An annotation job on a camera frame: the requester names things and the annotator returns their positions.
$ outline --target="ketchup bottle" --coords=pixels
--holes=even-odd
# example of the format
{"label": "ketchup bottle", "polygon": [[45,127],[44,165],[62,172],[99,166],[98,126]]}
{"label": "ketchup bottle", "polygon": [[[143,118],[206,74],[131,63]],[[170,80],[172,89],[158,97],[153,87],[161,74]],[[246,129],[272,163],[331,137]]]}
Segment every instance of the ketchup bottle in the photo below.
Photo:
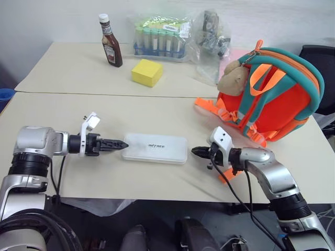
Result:
{"label": "ketchup bottle", "polygon": [[116,40],[113,32],[111,31],[108,15],[100,14],[99,21],[103,30],[102,43],[106,53],[107,61],[115,67],[120,67],[122,65],[120,46],[119,42]]}

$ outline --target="cable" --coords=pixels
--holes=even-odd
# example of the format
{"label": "cable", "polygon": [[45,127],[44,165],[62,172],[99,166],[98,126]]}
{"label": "cable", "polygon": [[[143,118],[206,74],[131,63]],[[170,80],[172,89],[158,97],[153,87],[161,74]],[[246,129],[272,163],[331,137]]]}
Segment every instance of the cable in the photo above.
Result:
{"label": "cable", "polygon": [[326,232],[327,232],[327,233],[328,233],[329,228],[330,228],[330,226],[331,226],[331,224],[333,223],[334,220],[335,220],[335,217],[332,218],[332,219],[330,220],[330,222],[328,223],[327,228],[326,228]]}
{"label": "cable", "polygon": [[333,218],[335,218],[335,216],[327,216],[327,215],[324,216],[324,215],[322,215],[321,217],[319,217],[319,219],[322,218],[322,217],[324,217],[324,218],[328,218],[328,219],[333,219]]}
{"label": "cable", "polygon": [[52,232],[52,234],[58,239],[58,243],[61,245],[62,250],[70,251],[70,247],[68,242],[66,241],[65,236],[63,235],[61,229],[50,219],[47,219],[45,216],[37,216],[37,215],[12,215],[3,221],[0,222],[0,233],[4,233],[8,229],[13,229],[13,227],[20,227],[22,229],[22,225],[24,226],[35,226],[35,224],[43,224],[48,227],[48,229]]}
{"label": "cable", "polygon": [[317,216],[325,216],[325,215],[327,215],[328,213],[330,213],[331,210],[332,210],[332,209],[328,209],[328,210],[326,210],[326,211],[324,211],[324,212],[319,212],[319,213],[317,214]]}
{"label": "cable", "polygon": [[252,222],[274,243],[276,243],[277,239],[273,234],[260,222],[261,226],[258,225],[255,221],[255,216],[253,214],[253,203],[252,203],[252,190],[251,190],[251,182],[250,182],[250,177],[249,173],[247,170],[244,170],[245,175],[247,176],[247,181],[248,181],[248,187],[249,187],[249,198],[250,198],[250,218]]}
{"label": "cable", "polygon": [[56,186],[56,183],[54,182],[54,179],[53,179],[52,159],[50,160],[50,176],[51,176],[51,181],[52,181],[53,188],[54,188],[55,192],[57,192],[57,186]]}
{"label": "cable", "polygon": [[56,202],[60,203],[60,195],[59,195],[59,191],[61,188],[61,180],[62,180],[62,173],[63,173],[63,167],[64,167],[64,162],[65,162],[65,157],[63,157],[62,159],[62,163],[61,163],[61,168],[59,170],[59,177],[58,177],[58,184],[57,184],[57,190],[56,190]]}
{"label": "cable", "polygon": [[51,221],[55,222],[58,225],[58,227],[66,234],[66,237],[69,240],[68,242],[70,242],[73,245],[74,250],[82,251],[81,243],[79,241],[79,238],[74,233],[74,231],[65,221],[63,221],[61,218],[59,218],[55,214],[50,213],[45,210],[41,210],[41,209],[25,209],[25,210],[22,210],[22,211],[19,211],[13,214],[13,216],[17,216],[17,215],[38,215],[38,216],[44,215],[45,217],[49,218]]}
{"label": "cable", "polygon": [[[214,160],[215,156],[214,154],[210,155],[210,161],[213,164],[213,167],[219,172],[219,174],[222,176],[222,178],[226,181],[230,191],[232,192],[232,194],[235,196],[235,198],[240,202],[240,204],[249,212],[251,213],[251,210],[247,207],[246,204],[244,204],[244,202],[237,196],[237,194],[235,193],[233,187],[231,186],[229,180],[227,179],[227,177],[224,175],[224,173],[218,168],[218,166],[215,164],[215,160]],[[267,229],[266,226],[264,226],[264,224],[254,215],[252,215],[253,218],[255,220],[257,220],[259,222],[259,224],[264,228],[262,229],[258,224],[256,224],[256,226],[270,239],[272,240],[281,250],[285,250],[285,248],[283,247],[283,245],[276,239],[276,237]]]}
{"label": "cable", "polygon": [[225,246],[228,245],[228,243],[230,243],[232,240],[234,239],[238,239],[240,241],[242,241],[243,243],[247,243],[247,241],[243,238],[237,238],[237,237],[233,237],[233,238],[230,238],[229,240],[227,240],[221,247],[220,247],[220,250],[223,249]]}

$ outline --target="test tube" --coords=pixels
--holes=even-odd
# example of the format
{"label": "test tube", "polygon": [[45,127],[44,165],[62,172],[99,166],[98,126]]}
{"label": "test tube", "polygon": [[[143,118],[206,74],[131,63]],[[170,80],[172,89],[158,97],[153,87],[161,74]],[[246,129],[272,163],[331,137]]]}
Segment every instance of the test tube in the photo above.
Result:
{"label": "test tube", "polygon": [[158,49],[159,56],[165,56],[165,47],[166,47],[166,30],[158,30]]}
{"label": "test tube", "polygon": [[173,38],[173,57],[174,58],[181,58],[181,50],[183,48],[184,41],[179,37],[179,33],[175,32],[174,33],[174,38]]}
{"label": "test tube", "polygon": [[153,55],[158,55],[158,29],[151,28],[151,46]]}
{"label": "test tube", "polygon": [[150,28],[143,28],[143,41],[144,41],[144,55],[150,55],[151,50],[151,36],[150,36]]}
{"label": "test tube", "polygon": [[174,39],[174,32],[173,31],[166,31],[166,56],[171,57],[171,51],[173,49],[173,39]]}
{"label": "test tube", "polygon": [[143,28],[137,26],[135,29],[136,55],[143,55]]}

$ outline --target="ketchup label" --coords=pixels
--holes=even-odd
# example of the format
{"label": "ketchup label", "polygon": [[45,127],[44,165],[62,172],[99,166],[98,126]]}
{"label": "ketchup label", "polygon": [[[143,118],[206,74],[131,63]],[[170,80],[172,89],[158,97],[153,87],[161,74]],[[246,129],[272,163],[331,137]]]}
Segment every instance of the ketchup label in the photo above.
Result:
{"label": "ketchup label", "polygon": [[111,27],[110,27],[110,26],[102,26],[101,28],[102,28],[102,30],[103,30],[103,34],[105,34],[105,35],[109,35],[109,34],[112,33],[112,32],[111,32]]}
{"label": "ketchup label", "polygon": [[115,64],[115,51],[109,45],[104,45],[104,49],[107,55],[107,59],[110,63]]}

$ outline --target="blue bin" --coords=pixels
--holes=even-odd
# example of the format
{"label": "blue bin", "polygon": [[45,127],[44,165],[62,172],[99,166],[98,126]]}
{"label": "blue bin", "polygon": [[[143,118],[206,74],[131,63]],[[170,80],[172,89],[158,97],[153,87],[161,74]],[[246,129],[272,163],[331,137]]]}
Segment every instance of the blue bin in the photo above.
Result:
{"label": "blue bin", "polygon": [[14,96],[13,89],[3,88],[0,89],[0,112],[6,107],[7,103]]}

